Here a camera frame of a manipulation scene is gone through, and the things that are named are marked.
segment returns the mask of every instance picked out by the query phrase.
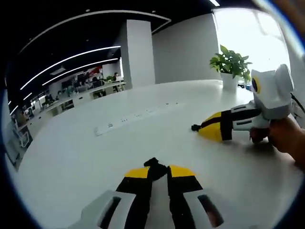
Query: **office desk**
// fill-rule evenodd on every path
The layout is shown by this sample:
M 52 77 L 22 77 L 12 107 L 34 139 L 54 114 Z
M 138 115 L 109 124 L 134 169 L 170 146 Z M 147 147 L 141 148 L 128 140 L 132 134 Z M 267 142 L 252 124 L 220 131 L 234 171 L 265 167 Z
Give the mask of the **office desk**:
M 62 98 L 58 101 L 55 101 L 51 106 L 47 107 L 43 111 L 41 111 L 38 115 L 30 119 L 26 124 L 19 127 L 19 130 L 22 130 L 25 126 L 28 127 L 28 130 L 34 139 L 38 132 L 43 128 L 48 121 L 64 112 L 62 110 L 62 105 L 66 102 L 72 101 L 73 106 L 76 107 L 83 103 L 87 103 L 94 99 L 93 94 L 102 90 L 105 90 L 107 88 L 112 88 L 114 86 L 121 86 L 123 90 L 125 90 L 124 85 L 125 82 L 119 82 L 119 83 L 107 83 L 101 87 L 92 88 L 82 93 L 77 93 L 75 95 L 71 95 L 70 97 Z
M 245 89 L 223 92 L 217 80 L 157 84 L 96 99 L 45 125 L 18 173 L 11 173 L 14 184 L 43 227 L 64 228 L 104 191 L 115 190 L 127 171 L 155 156 L 162 164 L 191 169 L 203 188 L 249 214 L 259 229 L 273 228 L 304 179 L 293 159 L 272 147 L 254 147 L 248 132 L 217 143 L 191 131 L 215 112 L 251 99 Z M 96 136 L 96 127 L 108 123 L 115 128 Z M 165 213 L 160 215 L 163 222 Z M 154 223 L 149 217 L 147 227 L 157 228 Z

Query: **bright window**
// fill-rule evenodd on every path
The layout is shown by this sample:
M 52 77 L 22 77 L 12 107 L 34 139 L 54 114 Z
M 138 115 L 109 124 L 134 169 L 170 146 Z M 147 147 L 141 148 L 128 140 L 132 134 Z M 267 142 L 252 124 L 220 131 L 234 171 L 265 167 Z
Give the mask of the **bright window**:
M 253 64 L 260 72 L 276 70 L 283 63 L 290 69 L 286 43 L 278 23 L 258 10 L 225 8 L 214 10 L 218 43 Z

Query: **ceiling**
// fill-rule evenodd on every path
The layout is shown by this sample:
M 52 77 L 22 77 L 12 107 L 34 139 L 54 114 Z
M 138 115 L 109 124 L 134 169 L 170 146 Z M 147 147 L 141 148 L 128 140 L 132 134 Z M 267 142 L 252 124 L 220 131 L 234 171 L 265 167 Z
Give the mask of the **ceiling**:
M 251 0 L 217 1 L 221 7 L 255 8 Z M 32 77 L 68 57 L 112 46 L 122 23 L 127 19 L 150 21 L 152 31 L 167 22 L 166 19 L 153 15 L 170 19 L 170 23 L 154 32 L 157 33 L 180 21 L 210 13 L 212 8 L 214 5 L 209 0 L 146 0 L 142 2 L 117 0 L 108 3 L 87 0 L 70 5 L 53 2 L 45 4 L 44 2 L 44 4 L 27 3 L 8 7 L 2 15 L 6 22 L 3 25 L 3 31 L 5 31 L 3 52 L 6 61 L 1 64 L 1 75 L 6 76 L 9 100 L 12 100 L 11 110 L 15 105 L 22 103 L 23 98 L 29 93 L 34 95 L 43 90 L 42 84 L 54 77 L 50 73 L 57 70 L 60 64 L 42 73 L 20 90 Z M 84 16 L 84 14 L 104 10 L 126 10 L 126 12 Z M 131 10 L 150 15 L 130 12 Z M 62 23 L 41 34 L 57 23 L 79 15 L 83 17 Z M 68 71 L 92 62 L 109 59 L 108 52 L 109 50 L 92 52 L 63 62 L 62 65 Z M 114 52 L 111 58 L 119 58 L 120 55 L 119 51 Z

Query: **cable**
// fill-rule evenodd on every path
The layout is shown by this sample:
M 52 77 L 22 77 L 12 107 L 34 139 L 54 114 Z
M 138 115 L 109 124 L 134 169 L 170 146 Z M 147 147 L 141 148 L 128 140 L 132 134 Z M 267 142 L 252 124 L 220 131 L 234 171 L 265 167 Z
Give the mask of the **cable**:
M 295 100 L 295 102 L 299 105 L 299 107 L 301 108 L 301 110 L 304 112 L 304 114 L 305 114 L 305 109 L 304 109 L 304 107 L 302 106 L 302 104 L 298 101 L 298 99 L 294 96 L 294 94 L 292 94 L 292 93 L 290 93 L 291 94 L 291 98 L 293 99 L 293 100 Z

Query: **white flower pot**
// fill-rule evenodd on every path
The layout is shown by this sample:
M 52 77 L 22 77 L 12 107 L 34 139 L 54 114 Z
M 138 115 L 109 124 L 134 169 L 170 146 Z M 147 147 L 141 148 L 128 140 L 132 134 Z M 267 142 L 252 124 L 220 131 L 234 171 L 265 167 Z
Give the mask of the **white flower pot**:
M 223 79 L 223 89 L 230 92 L 236 92 L 238 86 L 239 77 L 236 76 L 233 79 L 232 74 L 220 73 Z

